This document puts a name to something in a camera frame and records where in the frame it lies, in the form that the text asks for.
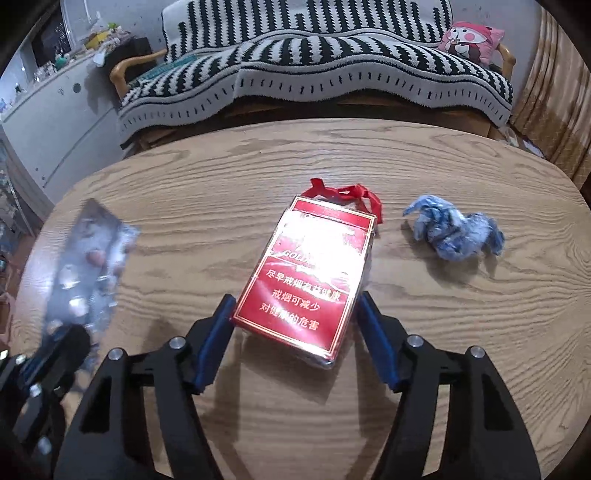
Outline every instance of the blue crumpled cloth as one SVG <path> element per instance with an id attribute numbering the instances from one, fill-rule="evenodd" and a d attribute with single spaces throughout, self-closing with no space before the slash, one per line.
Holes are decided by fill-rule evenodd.
<path id="1" fill-rule="evenodd" d="M 420 196 L 402 215 L 416 210 L 419 216 L 414 222 L 414 239 L 429 242 L 444 260 L 464 260 L 485 245 L 495 255 L 503 251 L 505 235 L 484 213 L 463 216 L 453 203 L 435 195 Z"/>

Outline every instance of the striped blanket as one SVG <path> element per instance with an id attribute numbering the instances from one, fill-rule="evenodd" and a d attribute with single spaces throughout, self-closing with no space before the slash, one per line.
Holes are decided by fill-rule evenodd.
<path id="1" fill-rule="evenodd" d="M 201 121 L 241 96 L 312 102 L 363 89 L 470 106 L 503 125 L 511 84 L 432 48 L 452 22 L 447 0 L 179 0 L 163 12 L 165 63 L 122 101 L 121 141 Z"/>

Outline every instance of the tabletop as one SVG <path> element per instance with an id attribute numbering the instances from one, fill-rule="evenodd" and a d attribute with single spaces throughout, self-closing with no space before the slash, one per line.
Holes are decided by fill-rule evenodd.
<path id="1" fill-rule="evenodd" d="M 141 229 L 101 353 L 159 348 L 238 296 L 281 212 L 310 178 L 362 183 L 384 205 L 367 289 L 385 314 L 435 347 L 483 346 L 532 437 L 543 475 L 591 414 L 591 212 L 554 165 L 486 138 L 427 125 L 320 119 L 251 125 L 188 138 L 114 164 L 56 205 L 27 263 L 13 352 L 31 352 L 57 262 L 82 204 L 94 197 Z M 446 263 L 414 242 L 403 209 L 444 197 L 493 216 L 501 257 Z M 449 391 L 440 387 L 425 473 L 437 469 Z M 166 456 L 147 392 L 160 471 Z M 215 383 L 195 397 L 226 479 L 369 478 L 398 404 L 349 328 L 336 366 L 315 369 L 236 329 Z M 69 394 L 68 414 L 78 398 Z"/>

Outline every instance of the red cigarette box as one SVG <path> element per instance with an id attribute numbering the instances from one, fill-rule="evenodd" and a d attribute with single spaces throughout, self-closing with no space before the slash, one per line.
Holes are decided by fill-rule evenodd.
<path id="1" fill-rule="evenodd" d="M 329 367 L 355 303 L 375 220 L 296 197 L 238 301 L 235 323 Z"/>

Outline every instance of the brown curtain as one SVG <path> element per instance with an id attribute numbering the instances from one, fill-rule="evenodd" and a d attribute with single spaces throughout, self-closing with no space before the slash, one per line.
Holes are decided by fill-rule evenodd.
<path id="1" fill-rule="evenodd" d="M 542 10 L 538 51 L 511 117 L 581 188 L 591 172 L 591 75 L 554 17 Z"/>

